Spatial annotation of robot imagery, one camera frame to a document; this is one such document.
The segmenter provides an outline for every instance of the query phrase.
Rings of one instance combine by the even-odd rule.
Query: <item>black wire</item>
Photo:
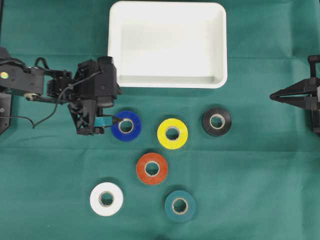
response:
[[[34,121],[32,121],[31,118],[26,117],[26,116],[0,116],[0,119],[13,119],[13,118],[26,119],[26,120],[28,120],[28,121],[32,124],[32,128],[35,129],[36,126],[38,126],[39,124],[41,124],[41,123],[43,123],[44,121],[48,120],[49,118],[51,118],[51,117],[56,113],[57,108],[58,108],[58,104],[59,104],[59,100],[61,99],[61,97],[63,96],[63,94],[64,94],[68,89],[73,89],[74,86],[76,86],[76,85],[78,85],[78,84],[80,84],[80,83],[83,83],[84,81],[87,81],[87,80],[93,78],[94,76],[96,76],[96,75],[98,75],[98,74],[100,74],[100,73],[101,73],[101,71],[97,71],[97,72],[91,74],[90,76],[88,76],[88,77],[86,77],[86,78],[84,78],[84,79],[82,79],[82,80],[80,80],[80,81],[78,81],[78,82],[76,82],[76,83],[74,83],[74,84],[69,84],[69,86],[67,86],[67,87],[60,93],[60,95],[58,96],[58,98],[57,98],[57,100],[56,100],[56,102],[55,102],[55,106],[54,106],[54,109],[53,109],[52,113],[51,113],[49,116],[45,117],[44,119],[38,121],[37,123],[34,123]]]
[[[117,117],[115,115],[111,115],[111,114],[102,114],[103,117],[112,117],[112,120],[116,120],[117,122],[121,122],[124,119],[121,117]]]
[[[28,68],[27,68],[26,64],[23,61],[21,61],[20,59],[10,57],[10,58],[6,58],[6,59],[3,59],[3,60],[0,60],[0,65],[8,64],[8,63],[14,63],[14,64],[22,65],[23,70],[25,72],[28,72]]]
[[[93,78],[94,76],[96,76],[96,75],[98,75],[98,74],[101,74],[101,71],[97,71],[97,72],[91,74],[90,76],[88,76],[88,77],[86,77],[86,78],[84,78],[84,79],[82,79],[82,80],[80,80],[80,81],[77,81],[77,82],[74,83],[74,84],[69,84],[69,86],[67,86],[65,89],[63,89],[63,91],[59,94],[59,97],[57,98],[57,100],[56,100],[56,102],[55,102],[55,106],[54,106],[54,109],[53,109],[52,113],[50,113],[49,116],[45,117],[44,119],[38,121],[36,124],[34,124],[34,125],[32,126],[32,128],[33,128],[33,129],[36,128],[36,126],[38,126],[39,124],[41,124],[41,123],[43,123],[44,121],[48,120],[49,118],[51,118],[51,117],[56,113],[57,108],[58,108],[58,104],[59,104],[59,100],[61,99],[61,97],[63,96],[63,94],[64,94],[68,89],[73,89],[74,86],[76,86],[76,85],[78,85],[78,84],[80,84],[80,83],[83,83],[84,81],[87,81],[87,80]]]
[[[35,123],[31,118],[26,116],[0,116],[0,119],[26,119],[32,124],[32,128],[34,128]]]
[[[38,65],[38,62],[42,62],[44,68],[47,69],[47,70],[50,70],[50,68],[49,68],[49,66],[48,66],[48,64],[47,64],[46,59],[44,59],[43,57],[38,57],[38,58],[35,60],[34,66],[37,67],[37,68],[42,69],[42,67]]]

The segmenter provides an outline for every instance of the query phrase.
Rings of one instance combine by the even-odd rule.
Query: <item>tape roll core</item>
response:
[[[155,163],[158,166],[158,172],[155,175],[147,173],[147,165]],[[166,159],[158,153],[150,152],[143,155],[136,164],[136,174],[145,184],[157,185],[163,182],[168,174],[168,163]]]
[[[169,129],[176,129],[178,137],[176,139],[169,139],[167,131]],[[166,149],[175,150],[181,148],[188,140],[188,128],[183,121],[176,118],[169,118],[164,120],[157,129],[157,137],[159,143]]]
[[[179,201],[179,200],[182,200],[182,201],[185,203],[185,209],[184,209],[183,211],[176,211],[176,210],[175,210],[175,203],[176,203],[177,201]],[[173,202],[172,202],[172,209],[173,209],[173,211],[174,211],[175,214],[178,214],[178,215],[185,214],[185,213],[188,211],[188,208],[189,208],[188,202],[187,202],[185,199],[181,198],[181,197],[176,198],[176,199],[173,200]]]
[[[132,128],[129,131],[123,131],[121,129],[121,124],[123,124],[124,122],[130,122],[132,124]],[[135,124],[131,121],[131,119],[124,118],[121,122],[118,123],[118,128],[119,128],[119,131],[122,132],[123,134],[128,134],[128,133],[131,133],[133,131],[133,129],[135,128]]]
[[[221,126],[214,126],[212,124],[213,118],[219,118],[221,120]],[[211,108],[203,114],[202,127],[207,134],[215,137],[226,134],[232,125],[230,113],[222,108]]]
[[[112,197],[112,202],[111,202],[111,204],[104,204],[103,202],[102,202],[102,196],[104,195],[104,194],[110,194],[111,195],[111,197]],[[110,191],[103,191],[102,193],[100,193],[100,195],[99,195],[99,203],[102,205],[102,206],[105,206],[105,207],[110,207],[113,203],[114,203],[114,199],[115,199],[115,196],[112,194],[112,192],[110,192]]]

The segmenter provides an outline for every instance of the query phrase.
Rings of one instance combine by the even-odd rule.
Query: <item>robotic arm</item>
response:
[[[47,82],[44,95],[44,77]],[[68,104],[76,132],[80,135],[103,134],[104,128],[122,121],[112,115],[103,114],[104,108],[114,106],[117,95],[122,91],[117,84],[117,70],[112,57],[102,56],[78,64],[74,78],[66,70],[50,69],[42,57],[36,59],[33,67],[12,58],[0,47],[0,134],[9,126],[12,118],[23,118],[35,128],[55,114],[58,105]],[[53,112],[34,123],[30,118],[11,115],[12,95],[25,97],[28,101],[54,104]]]

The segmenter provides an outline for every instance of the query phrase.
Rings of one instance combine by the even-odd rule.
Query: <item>green cloth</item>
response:
[[[5,0],[1,45],[34,64],[75,72],[107,51],[112,0]],[[24,119],[0,136],[0,238],[32,240],[315,240],[320,239],[320,138],[303,109],[269,95],[310,75],[320,52],[318,0],[218,0],[227,13],[228,80],[219,89],[123,88],[106,114],[132,110],[142,132],[132,142],[109,129],[76,134],[67,106],[32,129]],[[202,115],[220,105],[231,130],[212,137]],[[13,98],[13,113],[35,121],[53,105]],[[168,117],[188,126],[178,150],[157,127]],[[147,186],[136,163],[147,152],[168,162],[166,180]],[[101,217],[89,204],[98,183],[113,182],[124,204]],[[174,190],[189,192],[196,213],[174,223],[164,210]]]

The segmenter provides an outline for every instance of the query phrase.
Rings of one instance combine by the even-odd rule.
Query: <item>white tray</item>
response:
[[[212,2],[118,1],[108,56],[121,87],[220,88],[226,83],[226,11]]]

